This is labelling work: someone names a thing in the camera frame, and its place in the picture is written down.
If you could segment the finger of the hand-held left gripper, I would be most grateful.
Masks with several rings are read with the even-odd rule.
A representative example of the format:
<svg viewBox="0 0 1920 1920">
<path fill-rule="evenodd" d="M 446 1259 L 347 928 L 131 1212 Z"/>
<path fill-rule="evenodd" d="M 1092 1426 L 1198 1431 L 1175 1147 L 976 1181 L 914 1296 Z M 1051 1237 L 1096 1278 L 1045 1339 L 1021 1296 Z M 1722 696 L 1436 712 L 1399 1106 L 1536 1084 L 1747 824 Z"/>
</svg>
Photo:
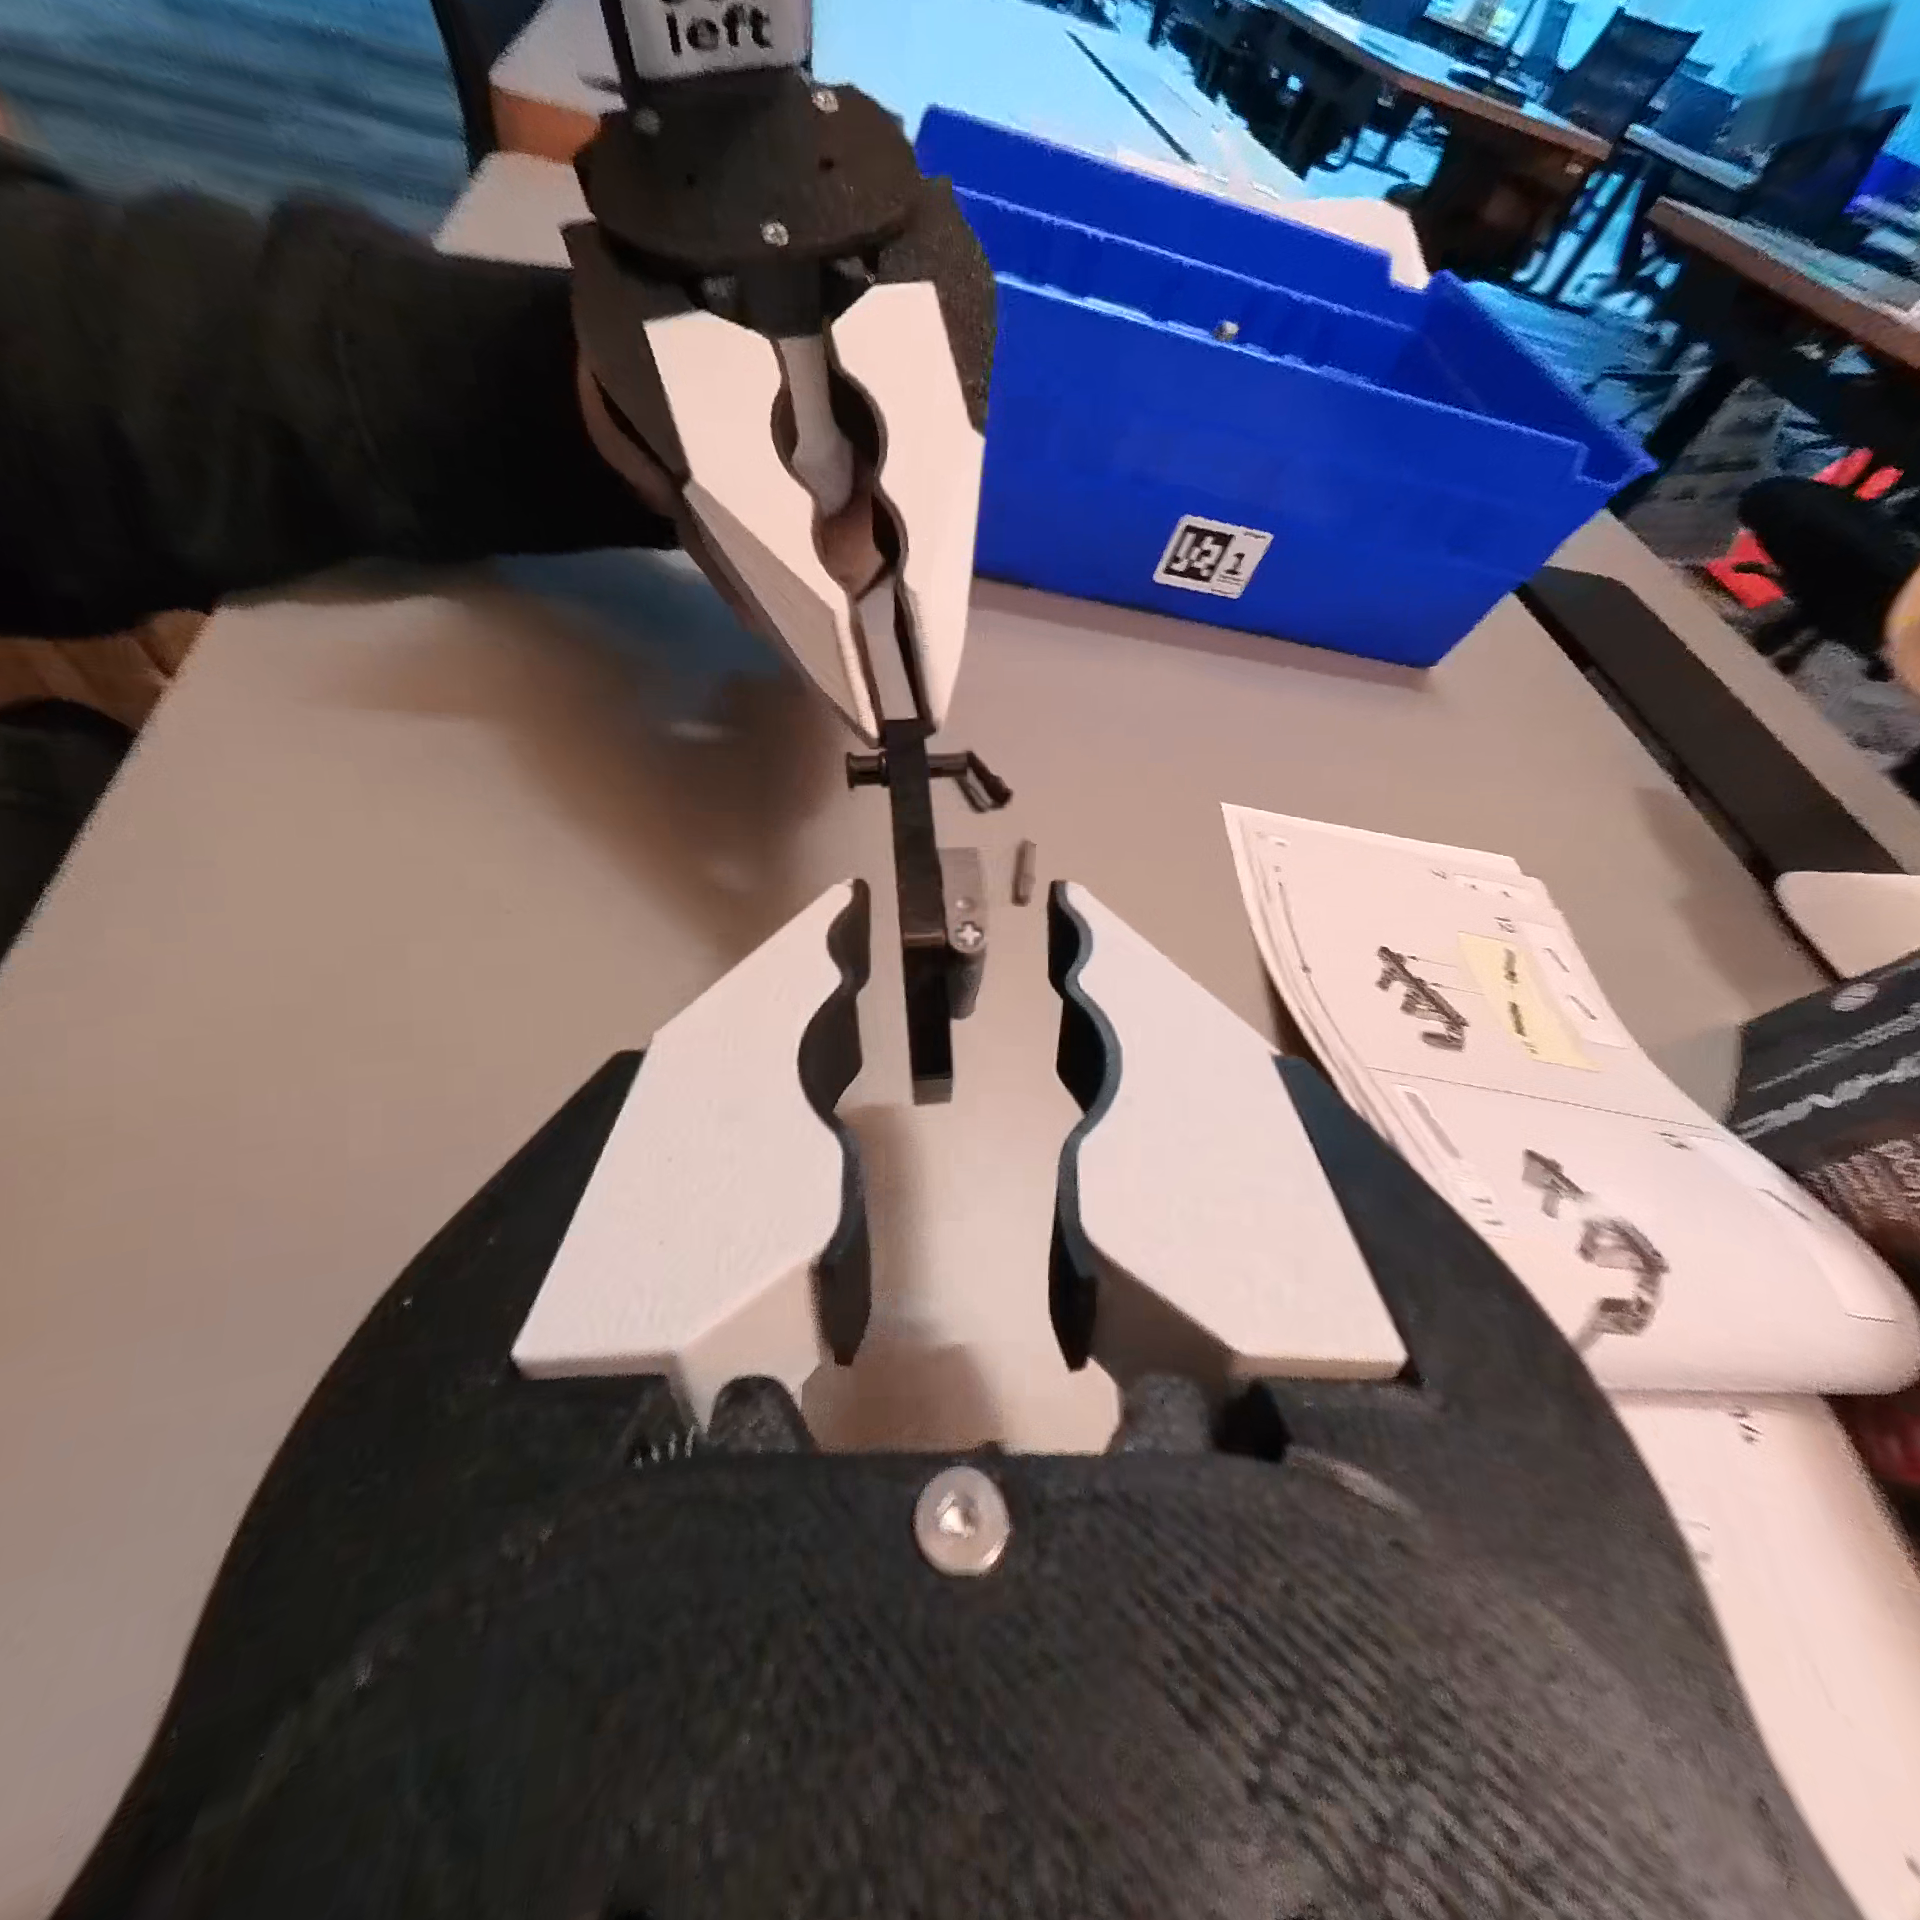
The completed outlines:
<svg viewBox="0 0 1920 1920">
<path fill-rule="evenodd" d="M 896 532 L 898 648 L 919 718 L 942 730 L 970 636 L 986 437 L 934 286 L 867 291 L 831 324 L 831 358 L 878 424 L 874 492 Z"/>
<path fill-rule="evenodd" d="M 826 562 L 815 495 L 776 446 L 776 343 L 702 308 L 646 319 L 642 341 L 678 438 L 684 498 L 709 548 L 853 734 L 875 738 L 854 596 Z"/>
</svg>

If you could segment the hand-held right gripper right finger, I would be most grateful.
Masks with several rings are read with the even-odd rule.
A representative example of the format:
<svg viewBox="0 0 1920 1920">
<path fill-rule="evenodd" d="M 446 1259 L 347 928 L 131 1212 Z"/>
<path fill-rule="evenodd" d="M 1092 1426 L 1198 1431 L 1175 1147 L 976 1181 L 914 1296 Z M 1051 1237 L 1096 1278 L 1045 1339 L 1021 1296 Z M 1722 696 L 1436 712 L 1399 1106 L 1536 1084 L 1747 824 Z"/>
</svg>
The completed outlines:
<svg viewBox="0 0 1920 1920">
<path fill-rule="evenodd" d="M 1408 1359 L 1259 1031 L 1075 879 L 1047 892 L 1063 1141 L 1047 1309 L 1117 1386 L 1384 1381 Z"/>
</svg>

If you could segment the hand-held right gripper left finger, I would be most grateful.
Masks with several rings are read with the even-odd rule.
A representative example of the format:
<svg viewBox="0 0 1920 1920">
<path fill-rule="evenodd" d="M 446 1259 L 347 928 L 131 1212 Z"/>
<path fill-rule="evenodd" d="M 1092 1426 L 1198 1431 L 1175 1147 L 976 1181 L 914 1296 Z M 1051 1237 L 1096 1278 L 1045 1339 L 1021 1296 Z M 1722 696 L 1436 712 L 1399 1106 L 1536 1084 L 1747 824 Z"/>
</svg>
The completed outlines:
<svg viewBox="0 0 1920 1920">
<path fill-rule="evenodd" d="M 850 1367 L 874 1244 L 839 1106 L 870 966 L 870 890 L 839 879 L 654 1032 L 515 1338 L 522 1375 L 655 1375 L 706 1423 L 738 1382 L 803 1400 Z"/>
</svg>

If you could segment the black toy beam assembly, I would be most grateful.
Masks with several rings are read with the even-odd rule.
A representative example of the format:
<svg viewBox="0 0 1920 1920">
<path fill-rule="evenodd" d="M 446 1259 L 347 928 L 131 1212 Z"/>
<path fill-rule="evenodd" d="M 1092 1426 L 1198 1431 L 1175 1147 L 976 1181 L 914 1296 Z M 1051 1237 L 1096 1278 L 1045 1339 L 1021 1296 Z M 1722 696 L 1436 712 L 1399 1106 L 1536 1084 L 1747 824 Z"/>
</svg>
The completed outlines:
<svg viewBox="0 0 1920 1920">
<path fill-rule="evenodd" d="M 939 846 L 942 780 L 973 813 L 1000 811 L 1014 796 L 973 752 L 930 750 L 923 722 L 886 719 L 874 752 L 847 755 L 847 787 L 883 788 L 892 810 L 904 1048 L 923 1106 L 954 1098 L 954 1027 L 976 1011 L 989 951 L 982 856 Z"/>
</svg>

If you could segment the person's left forearm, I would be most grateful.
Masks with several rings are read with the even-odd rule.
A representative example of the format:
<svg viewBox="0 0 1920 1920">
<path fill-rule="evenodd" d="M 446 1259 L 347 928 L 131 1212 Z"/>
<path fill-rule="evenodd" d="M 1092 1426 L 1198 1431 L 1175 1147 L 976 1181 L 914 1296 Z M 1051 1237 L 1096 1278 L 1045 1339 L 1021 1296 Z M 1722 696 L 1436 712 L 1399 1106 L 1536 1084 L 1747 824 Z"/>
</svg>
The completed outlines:
<svg viewBox="0 0 1920 1920">
<path fill-rule="evenodd" d="M 570 277 L 358 207 L 103 198 L 4 141 L 2 626 L 96 640 L 355 562 L 672 548 Z"/>
</svg>

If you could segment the grey desk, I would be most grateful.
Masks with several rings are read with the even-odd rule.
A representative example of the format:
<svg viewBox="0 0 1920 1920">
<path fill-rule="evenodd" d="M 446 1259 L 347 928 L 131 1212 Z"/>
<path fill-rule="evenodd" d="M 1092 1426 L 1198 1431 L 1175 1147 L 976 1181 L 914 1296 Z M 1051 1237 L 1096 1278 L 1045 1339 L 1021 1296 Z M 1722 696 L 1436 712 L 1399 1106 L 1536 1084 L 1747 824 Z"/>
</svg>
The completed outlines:
<svg viewBox="0 0 1920 1920">
<path fill-rule="evenodd" d="M 1016 846 L 1270 1039 L 1220 804 L 1494 850 L 1722 1111 L 1822 966 L 1530 612 L 1434 671 L 979 582 L 950 708 L 1014 790 L 955 1098 L 904 1085 L 885 804 L 690 565 L 378 573 L 219 612 L 4 968 L 4 1915 L 46 1915 L 347 1338 L 616 1048 L 867 874 L 875 1294 L 847 1447 L 1087 1452 L 1047 1312 L 1075 1106 Z"/>
</svg>

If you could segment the person's left hand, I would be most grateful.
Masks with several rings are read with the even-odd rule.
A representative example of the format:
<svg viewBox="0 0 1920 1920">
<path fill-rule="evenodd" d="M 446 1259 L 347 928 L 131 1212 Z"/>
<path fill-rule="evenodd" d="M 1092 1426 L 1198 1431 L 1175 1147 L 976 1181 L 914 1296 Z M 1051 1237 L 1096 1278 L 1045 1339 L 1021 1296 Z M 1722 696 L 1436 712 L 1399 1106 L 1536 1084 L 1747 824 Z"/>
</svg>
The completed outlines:
<svg viewBox="0 0 1920 1920">
<path fill-rule="evenodd" d="M 622 478 L 650 514 L 661 522 L 678 522 L 680 484 L 622 423 L 622 416 L 616 416 L 616 410 L 611 406 L 586 360 L 575 365 L 575 374 L 586 432 L 597 455 Z"/>
</svg>

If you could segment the blue plastic bin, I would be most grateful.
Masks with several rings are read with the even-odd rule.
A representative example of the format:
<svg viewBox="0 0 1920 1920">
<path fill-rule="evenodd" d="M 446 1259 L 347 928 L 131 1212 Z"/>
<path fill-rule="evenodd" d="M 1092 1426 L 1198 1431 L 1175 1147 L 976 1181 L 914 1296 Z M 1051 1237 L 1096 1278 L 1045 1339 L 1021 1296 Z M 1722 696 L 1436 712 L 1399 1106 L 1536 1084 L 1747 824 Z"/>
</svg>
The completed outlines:
<svg viewBox="0 0 1920 1920">
<path fill-rule="evenodd" d="M 976 572 L 1437 664 L 1650 470 L 1448 272 L 933 104 L 992 262 Z"/>
</svg>

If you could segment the white instruction booklet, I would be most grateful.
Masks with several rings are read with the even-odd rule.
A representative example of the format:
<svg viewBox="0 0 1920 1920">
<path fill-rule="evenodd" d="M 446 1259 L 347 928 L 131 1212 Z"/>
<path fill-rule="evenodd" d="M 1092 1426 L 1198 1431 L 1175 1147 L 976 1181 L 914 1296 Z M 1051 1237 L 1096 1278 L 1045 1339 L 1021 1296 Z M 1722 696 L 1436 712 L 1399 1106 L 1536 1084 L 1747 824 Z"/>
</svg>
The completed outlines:
<svg viewBox="0 0 1920 1920">
<path fill-rule="evenodd" d="M 1286 1016 L 1584 1358 L 1814 1840 L 1915 1915 L 1915 1562 L 1830 1408 L 1915 1381 L 1912 1299 L 1653 1063 L 1518 861 L 1220 813 Z"/>
</svg>

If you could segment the wooden table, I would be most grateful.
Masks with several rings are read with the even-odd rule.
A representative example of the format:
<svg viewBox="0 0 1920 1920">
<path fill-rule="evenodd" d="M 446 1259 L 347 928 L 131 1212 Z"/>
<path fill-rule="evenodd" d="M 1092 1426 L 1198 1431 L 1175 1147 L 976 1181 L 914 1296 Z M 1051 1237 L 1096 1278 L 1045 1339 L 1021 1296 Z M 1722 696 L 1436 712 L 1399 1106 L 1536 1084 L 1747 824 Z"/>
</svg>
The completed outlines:
<svg viewBox="0 0 1920 1920">
<path fill-rule="evenodd" d="M 1280 160 L 1292 173 L 1324 166 L 1384 93 L 1443 125 L 1443 156 L 1410 211 L 1434 270 L 1515 278 L 1614 150 L 1611 136 L 1556 111 L 1455 83 L 1443 54 L 1331 5 L 1278 2 L 1268 12 L 1270 62 L 1298 85 L 1280 123 Z"/>
<path fill-rule="evenodd" d="M 1918 374 L 1915 272 L 1885 272 L 1671 198 L 1655 204 L 1647 229 L 1682 262 L 1671 318 L 1717 351 L 1856 347 L 1874 367 Z"/>
</svg>

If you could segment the black toy set box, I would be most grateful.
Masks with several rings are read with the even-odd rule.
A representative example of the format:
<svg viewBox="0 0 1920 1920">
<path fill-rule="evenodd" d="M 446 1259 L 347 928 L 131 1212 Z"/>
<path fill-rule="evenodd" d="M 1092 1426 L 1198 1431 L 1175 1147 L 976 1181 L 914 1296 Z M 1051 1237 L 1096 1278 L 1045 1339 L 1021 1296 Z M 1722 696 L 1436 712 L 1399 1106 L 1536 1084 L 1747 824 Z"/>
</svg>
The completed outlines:
<svg viewBox="0 0 1920 1920">
<path fill-rule="evenodd" d="M 1918 1292 L 1918 956 L 1742 1029 L 1731 1131 Z"/>
</svg>

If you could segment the person's tan pants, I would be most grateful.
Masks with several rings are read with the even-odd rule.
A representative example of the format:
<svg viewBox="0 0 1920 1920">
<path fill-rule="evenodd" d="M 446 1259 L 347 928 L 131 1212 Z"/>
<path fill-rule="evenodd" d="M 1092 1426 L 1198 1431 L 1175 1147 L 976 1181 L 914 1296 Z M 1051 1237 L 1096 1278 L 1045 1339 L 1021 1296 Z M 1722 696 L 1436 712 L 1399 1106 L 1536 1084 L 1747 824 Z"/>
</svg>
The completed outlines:
<svg viewBox="0 0 1920 1920">
<path fill-rule="evenodd" d="M 141 732 L 205 622 L 179 611 L 103 637 L 2 637 L 2 706 L 72 703 Z"/>
</svg>

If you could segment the black office chair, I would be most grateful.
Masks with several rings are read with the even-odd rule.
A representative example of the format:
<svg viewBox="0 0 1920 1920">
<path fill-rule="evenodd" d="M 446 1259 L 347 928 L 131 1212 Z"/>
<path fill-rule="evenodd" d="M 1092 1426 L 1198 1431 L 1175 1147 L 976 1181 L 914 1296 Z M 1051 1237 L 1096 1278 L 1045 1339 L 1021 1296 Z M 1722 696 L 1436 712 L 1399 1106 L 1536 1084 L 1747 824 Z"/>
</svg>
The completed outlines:
<svg viewBox="0 0 1920 1920">
<path fill-rule="evenodd" d="M 1908 110 L 1898 103 L 1846 125 L 1786 139 L 1742 191 L 1733 219 L 1836 250 L 1846 207 Z"/>
<path fill-rule="evenodd" d="M 1614 147 L 1693 54 L 1698 39 L 1700 29 L 1618 7 L 1586 53 L 1551 79 L 1542 107 Z"/>
</svg>

